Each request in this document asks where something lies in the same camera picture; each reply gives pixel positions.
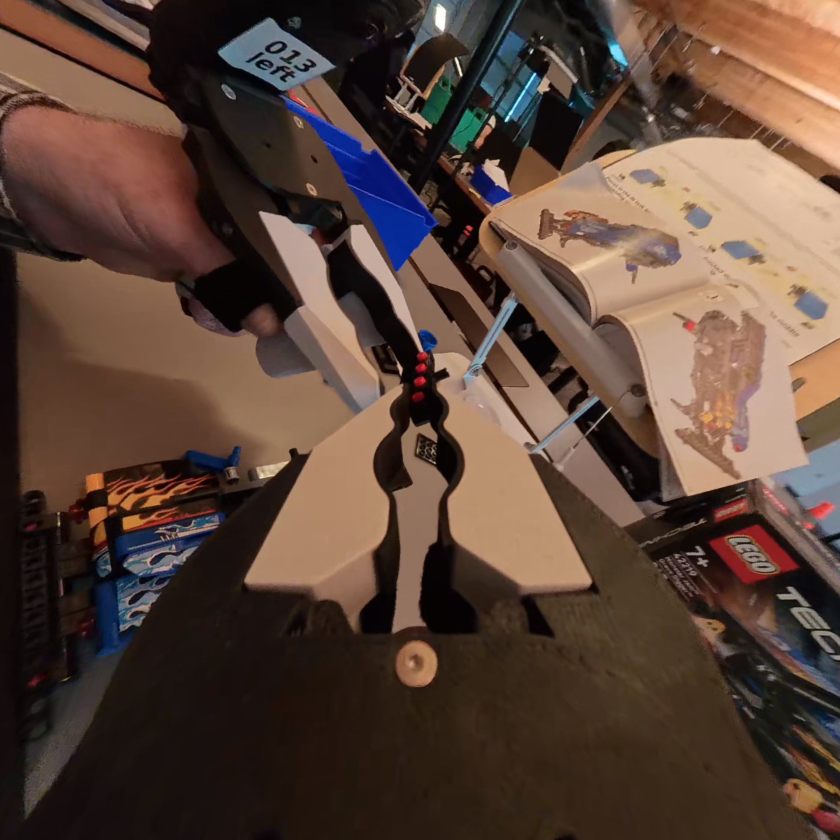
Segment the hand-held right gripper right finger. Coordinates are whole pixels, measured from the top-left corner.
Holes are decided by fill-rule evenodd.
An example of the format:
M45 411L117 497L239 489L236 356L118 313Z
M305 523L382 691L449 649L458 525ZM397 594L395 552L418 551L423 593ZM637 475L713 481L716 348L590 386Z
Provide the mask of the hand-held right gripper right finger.
M552 466L461 396L442 397L441 540L451 586L477 611L524 597L584 592L593 579L538 468Z

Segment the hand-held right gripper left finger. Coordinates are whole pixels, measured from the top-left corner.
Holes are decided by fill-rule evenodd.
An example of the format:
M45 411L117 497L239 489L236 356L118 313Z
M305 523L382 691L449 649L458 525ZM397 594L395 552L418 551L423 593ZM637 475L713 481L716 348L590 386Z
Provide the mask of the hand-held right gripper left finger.
M309 599L396 597L402 399L401 388L390 390L311 451L245 587Z

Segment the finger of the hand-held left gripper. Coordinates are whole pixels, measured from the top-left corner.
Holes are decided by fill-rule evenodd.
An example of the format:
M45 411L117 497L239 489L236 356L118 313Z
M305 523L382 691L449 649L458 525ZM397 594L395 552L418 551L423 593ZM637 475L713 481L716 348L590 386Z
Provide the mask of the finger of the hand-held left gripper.
M333 294L319 245L286 217L260 212L259 218L301 300L282 333L258 339L260 368L274 379L317 371L352 412L361 413L380 398L381 380Z
M422 347L403 289L363 225L350 226L350 249L372 278L372 291L360 296L381 336L398 356L417 356Z

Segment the black beam with red pins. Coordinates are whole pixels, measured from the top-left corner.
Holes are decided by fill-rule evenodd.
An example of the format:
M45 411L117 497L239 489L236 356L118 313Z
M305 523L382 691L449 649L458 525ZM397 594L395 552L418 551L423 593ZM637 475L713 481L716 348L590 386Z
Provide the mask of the black beam with red pins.
M447 410L438 386L448 378L448 372L437 369L434 354L438 346L436 336L421 329L416 338L418 346L403 343L392 350L400 372L400 385L391 415L402 432L407 431L410 424L416 427L428 425L437 432Z

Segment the toy truck model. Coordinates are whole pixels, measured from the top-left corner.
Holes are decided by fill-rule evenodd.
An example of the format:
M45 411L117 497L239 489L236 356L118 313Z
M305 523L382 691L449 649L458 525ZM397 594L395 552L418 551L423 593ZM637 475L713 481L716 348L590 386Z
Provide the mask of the toy truck model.
M289 460L239 471L188 450L88 475L84 495L50 510L46 494L21 500L17 565L19 730L25 742L52 725L51 697L90 657L121 653L194 552Z

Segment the person's left forearm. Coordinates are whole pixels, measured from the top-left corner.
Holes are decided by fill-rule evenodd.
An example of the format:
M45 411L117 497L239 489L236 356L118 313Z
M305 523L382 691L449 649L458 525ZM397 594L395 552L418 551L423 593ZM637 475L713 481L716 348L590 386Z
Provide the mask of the person's left forearm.
M25 85L21 80L1 75L1 128L17 111L26 108L44 108L61 112L74 112L62 100ZM52 248L33 236L18 218L7 194L4 170L1 170L1 246L15 253L42 256L66 263L81 262L84 257Z

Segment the person's left hand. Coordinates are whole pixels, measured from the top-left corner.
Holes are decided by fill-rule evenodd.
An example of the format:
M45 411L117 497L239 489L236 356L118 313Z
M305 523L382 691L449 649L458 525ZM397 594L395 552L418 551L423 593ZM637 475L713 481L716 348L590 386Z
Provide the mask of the person's left hand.
M122 275L175 282L235 260L198 210L179 136L27 106L3 125L2 177L41 244Z

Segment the blue storage bin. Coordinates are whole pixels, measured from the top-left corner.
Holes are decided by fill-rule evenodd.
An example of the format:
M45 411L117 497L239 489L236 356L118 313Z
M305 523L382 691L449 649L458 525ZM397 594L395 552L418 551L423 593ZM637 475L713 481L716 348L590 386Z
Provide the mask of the blue storage bin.
M379 235L394 270L402 268L437 225L426 205L381 152L365 150L358 139L305 108L296 98L287 97L286 104L307 120L327 145Z

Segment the black pole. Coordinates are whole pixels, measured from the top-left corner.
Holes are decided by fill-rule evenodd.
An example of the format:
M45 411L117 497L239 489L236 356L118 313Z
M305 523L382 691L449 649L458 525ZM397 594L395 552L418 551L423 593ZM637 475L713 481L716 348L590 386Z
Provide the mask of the black pole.
M480 86L523 5L523 1L503 1L494 6L493 17L469 61L467 70L454 89L440 119L428 132L426 145L407 181L416 194L420 194L424 189L438 158L467 110L470 97Z

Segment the black toy set box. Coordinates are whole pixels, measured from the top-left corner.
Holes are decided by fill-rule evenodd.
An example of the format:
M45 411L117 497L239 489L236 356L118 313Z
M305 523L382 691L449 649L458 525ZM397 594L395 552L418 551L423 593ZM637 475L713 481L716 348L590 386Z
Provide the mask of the black toy set box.
M838 838L838 552L819 522L754 479L626 530L686 604L788 803Z

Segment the instruction booklet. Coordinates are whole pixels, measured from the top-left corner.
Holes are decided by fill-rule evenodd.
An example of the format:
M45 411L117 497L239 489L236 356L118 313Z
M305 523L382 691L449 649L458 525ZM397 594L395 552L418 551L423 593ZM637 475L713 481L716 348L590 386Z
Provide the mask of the instruction booklet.
M838 193L751 140L584 164L502 204L500 264L549 281L608 360L616 422L672 501L804 466L791 367L838 343Z

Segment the black perforated panel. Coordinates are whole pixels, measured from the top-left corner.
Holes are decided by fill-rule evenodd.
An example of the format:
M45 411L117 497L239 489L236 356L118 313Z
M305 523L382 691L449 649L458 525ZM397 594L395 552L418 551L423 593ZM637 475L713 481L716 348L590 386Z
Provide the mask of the black perforated panel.
M17 261L1 251L1 830L17 831L23 813L24 749L19 739Z

